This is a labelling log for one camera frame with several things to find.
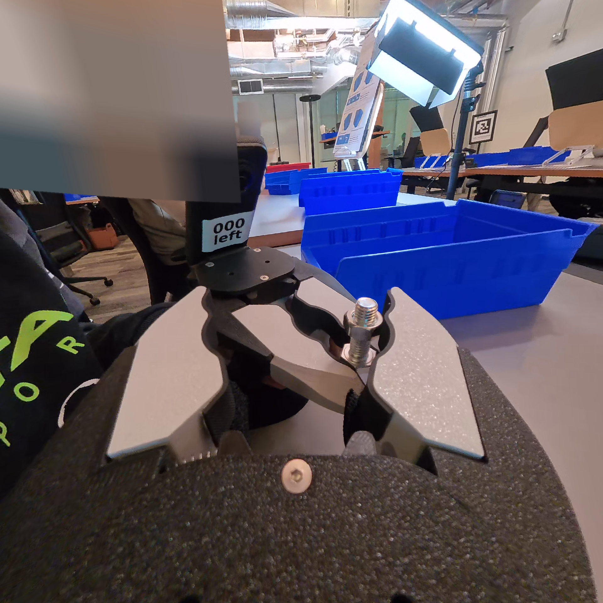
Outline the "grey tool case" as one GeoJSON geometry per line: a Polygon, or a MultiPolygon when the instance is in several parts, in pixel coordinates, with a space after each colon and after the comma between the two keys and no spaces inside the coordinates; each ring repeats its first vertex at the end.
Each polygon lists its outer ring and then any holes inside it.
{"type": "Polygon", "coordinates": [[[576,252],[573,262],[602,265],[602,224],[598,225],[585,238],[583,245],[576,252]]]}

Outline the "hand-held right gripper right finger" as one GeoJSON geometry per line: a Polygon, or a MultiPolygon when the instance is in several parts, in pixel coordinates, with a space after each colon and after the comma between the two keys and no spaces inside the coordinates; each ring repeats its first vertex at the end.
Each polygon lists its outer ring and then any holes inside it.
{"type": "Polygon", "coordinates": [[[427,448],[486,459],[456,342],[400,288],[387,292],[380,351],[360,395],[349,391],[344,442],[372,434],[387,455],[424,464],[427,448]]]}

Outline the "dark blue bag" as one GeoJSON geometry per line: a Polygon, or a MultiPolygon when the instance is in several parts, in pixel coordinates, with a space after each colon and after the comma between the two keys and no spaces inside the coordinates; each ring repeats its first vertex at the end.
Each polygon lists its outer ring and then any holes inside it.
{"type": "Polygon", "coordinates": [[[497,189],[490,195],[488,203],[512,209],[522,209],[526,196],[527,194],[523,192],[497,189]]]}

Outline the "person's left forearm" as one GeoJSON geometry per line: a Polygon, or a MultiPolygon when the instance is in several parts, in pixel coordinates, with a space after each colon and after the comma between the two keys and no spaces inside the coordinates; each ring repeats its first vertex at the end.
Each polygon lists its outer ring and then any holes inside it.
{"type": "Polygon", "coordinates": [[[85,328],[88,342],[105,368],[122,353],[135,345],[155,320],[169,310],[173,303],[161,303],[134,313],[122,313],[103,324],[90,324],[85,328]]]}

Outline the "black printed shirt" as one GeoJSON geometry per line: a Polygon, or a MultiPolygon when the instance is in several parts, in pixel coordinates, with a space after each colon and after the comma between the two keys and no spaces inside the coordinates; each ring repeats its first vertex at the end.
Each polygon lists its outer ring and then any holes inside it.
{"type": "Polygon", "coordinates": [[[1,201],[2,499],[109,368],[87,340],[90,324],[1,201]]]}

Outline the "black floor lamp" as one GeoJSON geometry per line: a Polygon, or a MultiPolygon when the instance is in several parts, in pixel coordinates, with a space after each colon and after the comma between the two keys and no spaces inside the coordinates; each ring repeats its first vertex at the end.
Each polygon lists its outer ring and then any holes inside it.
{"type": "Polygon", "coordinates": [[[313,130],[313,103],[320,101],[321,95],[319,94],[305,94],[301,95],[300,102],[305,103],[308,109],[309,127],[310,127],[310,141],[311,141],[311,160],[312,168],[315,166],[315,145],[314,145],[314,130],[313,130]]]}

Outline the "roll-up banner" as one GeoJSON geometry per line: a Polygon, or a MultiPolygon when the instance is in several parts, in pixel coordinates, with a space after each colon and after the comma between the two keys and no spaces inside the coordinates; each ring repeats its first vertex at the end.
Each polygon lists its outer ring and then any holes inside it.
{"type": "Polygon", "coordinates": [[[383,98],[382,80],[368,70],[375,41],[374,33],[369,33],[361,47],[336,137],[334,155],[338,160],[363,158],[372,139],[383,98]]]}

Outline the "black office chair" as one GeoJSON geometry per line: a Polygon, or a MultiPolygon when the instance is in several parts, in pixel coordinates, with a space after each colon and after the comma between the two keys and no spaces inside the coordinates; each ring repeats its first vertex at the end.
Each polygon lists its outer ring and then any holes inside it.
{"type": "Polygon", "coordinates": [[[41,204],[34,231],[51,265],[62,270],[92,252],[92,244],[60,193],[34,191],[41,204]]]}

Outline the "long wooden desk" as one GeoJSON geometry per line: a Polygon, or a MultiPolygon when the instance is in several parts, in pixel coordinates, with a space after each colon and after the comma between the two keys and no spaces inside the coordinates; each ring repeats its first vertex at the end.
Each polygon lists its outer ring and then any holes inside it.
{"type": "Polygon", "coordinates": [[[584,186],[571,186],[568,183],[536,183],[527,182],[527,178],[572,178],[577,179],[602,179],[601,168],[566,168],[560,164],[537,166],[498,165],[462,169],[459,177],[480,177],[481,191],[509,191],[520,193],[554,194],[563,197],[579,197],[602,201],[602,184],[586,184],[584,186]]]}

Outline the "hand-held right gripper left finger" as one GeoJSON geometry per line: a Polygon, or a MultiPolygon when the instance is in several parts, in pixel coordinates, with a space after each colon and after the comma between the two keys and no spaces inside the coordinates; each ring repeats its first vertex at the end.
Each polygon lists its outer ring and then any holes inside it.
{"type": "Polygon", "coordinates": [[[235,404],[217,354],[210,291],[198,286],[147,328],[107,449],[110,459],[166,446],[179,463],[217,453],[235,404]]]}

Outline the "studio light on stand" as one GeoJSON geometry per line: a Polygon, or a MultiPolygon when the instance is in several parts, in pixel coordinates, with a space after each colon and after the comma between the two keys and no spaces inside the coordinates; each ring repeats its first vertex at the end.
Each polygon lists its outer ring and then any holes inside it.
{"type": "Polygon", "coordinates": [[[484,83],[484,49],[420,1],[390,1],[375,29],[368,70],[419,105],[437,108],[459,93],[463,101],[450,165],[447,199],[456,191],[470,113],[484,83]]]}

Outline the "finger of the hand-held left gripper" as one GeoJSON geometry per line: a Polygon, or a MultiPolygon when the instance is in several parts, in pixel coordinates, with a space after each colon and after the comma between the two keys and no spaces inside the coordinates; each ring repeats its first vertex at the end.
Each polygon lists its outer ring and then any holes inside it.
{"type": "Polygon", "coordinates": [[[354,309],[356,301],[317,278],[308,278],[300,282],[288,302],[288,311],[302,334],[320,343],[332,358],[350,366],[341,357],[343,345],[350,342],[344,315],[354,309]]]}
{"type": "Polygon", "coordinates": [[[343,414],[348,392],[364,389],[354,369],[299,331],[286,310],[238,309],[233,316],[273,354],[271,377],[300,396],[343,414]]]}

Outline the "silver hex bolt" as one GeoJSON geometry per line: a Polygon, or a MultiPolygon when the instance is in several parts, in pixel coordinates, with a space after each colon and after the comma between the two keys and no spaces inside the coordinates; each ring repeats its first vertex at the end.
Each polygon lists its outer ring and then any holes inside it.
{"type": "MultiPolygon", "coordinates": [[[[346,312],[344,316],[348,316],[350,322],[359,326],[370,326],[374,324],[378,314],[381,313],[378,311],[377,302],[372,298],[361,297],[356,301],[354,309],[346,312]]],[[[373,349],[371,340],[365,344],[356,342],[344,344],[341,357],[350,366],[358,369],[370,366],[376,354],[377,351],[373,349]]]]}

